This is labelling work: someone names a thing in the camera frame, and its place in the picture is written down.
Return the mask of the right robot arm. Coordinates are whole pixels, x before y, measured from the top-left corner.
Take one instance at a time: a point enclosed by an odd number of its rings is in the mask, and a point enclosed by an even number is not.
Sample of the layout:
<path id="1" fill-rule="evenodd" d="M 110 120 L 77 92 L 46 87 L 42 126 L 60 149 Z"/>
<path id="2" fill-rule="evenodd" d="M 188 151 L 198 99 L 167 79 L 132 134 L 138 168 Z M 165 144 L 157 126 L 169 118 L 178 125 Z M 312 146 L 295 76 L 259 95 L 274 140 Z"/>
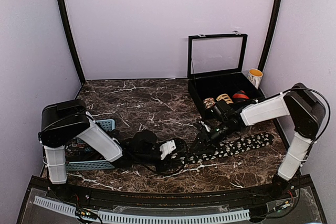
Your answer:
<path id="1" fill-rule="evenodd" d="M 220 143 L 227 136 L 247 126 L 272 120 L 282 116 L 290 116 L 295 126 L 295 133 L 285 158 L 268 187 L 268 195 L 273 200 L 280 199 L 288 191 L 288 184 L 301 165 L 305 163 L 313 144 L 322 135 L 320 130 L 324 119 L 329 120 L 331 109 L 328 102 L 322 103 L 322 95 L 304 84 L 297 83 L 292 88 L 273 95 L 262 101 L 253 100 L 243 107 L 234 110 L 225 101 L 211 103 L 204 101 L 205 108 L 220 124 L 214 129 L 203 124 L 191 147 L 192 152 L 209 157 L 214 155 L 236 155 L 248 148 L 260 148 L 264 140 L 238 141 L 227 147 Z"/>

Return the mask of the black white patterned tie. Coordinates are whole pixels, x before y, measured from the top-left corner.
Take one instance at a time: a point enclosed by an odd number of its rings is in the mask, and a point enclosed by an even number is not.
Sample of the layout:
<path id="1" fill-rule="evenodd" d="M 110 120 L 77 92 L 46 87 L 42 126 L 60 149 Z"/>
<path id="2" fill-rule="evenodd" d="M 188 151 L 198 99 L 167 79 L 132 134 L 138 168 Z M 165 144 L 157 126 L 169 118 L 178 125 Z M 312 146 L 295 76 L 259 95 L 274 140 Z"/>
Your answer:
<path id="1" fill-rule="evenodd" d="M 170 156 L 173 158 L 188 154 L 187 164 L 201 163 L 216 158 L 227 158 L 248 151 L 257 150 L 262 147 L 269 146 L 273 143 L 275 137 L 271 133 L 262 132 L 247 137 L 241 137 L 234 141 L 221 141 L 219 149 L 214 153 L 194 153 L 194 147 L 191 147 L 188 152 L 184 149 L 173 152 Z"/>

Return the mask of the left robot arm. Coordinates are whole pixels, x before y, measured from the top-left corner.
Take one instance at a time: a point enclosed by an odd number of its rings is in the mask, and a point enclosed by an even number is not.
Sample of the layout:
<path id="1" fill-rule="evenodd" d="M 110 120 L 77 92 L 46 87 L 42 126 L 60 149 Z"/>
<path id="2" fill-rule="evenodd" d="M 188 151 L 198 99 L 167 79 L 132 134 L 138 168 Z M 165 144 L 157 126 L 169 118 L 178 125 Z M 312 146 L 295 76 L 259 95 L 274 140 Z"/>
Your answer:
<path id="1" fill-rule="evenodd" d="M 79 99 L 43 108 L 38 140 L 44 149 L 48 179 L 61 200 L 74 197 L 74 189 L 67 184 L 69 165 L 90 170 L 128 169 L 139 164 L 160 176 L 175 175 L 185 167 L 185 160 L 172 159 L 179 148 L 187 157 L 188 145 L 183 139 L 158 142 L 153 132 L 143 130 L 123 142 L 112 126 L 111 120 L 96 121 Z"/>

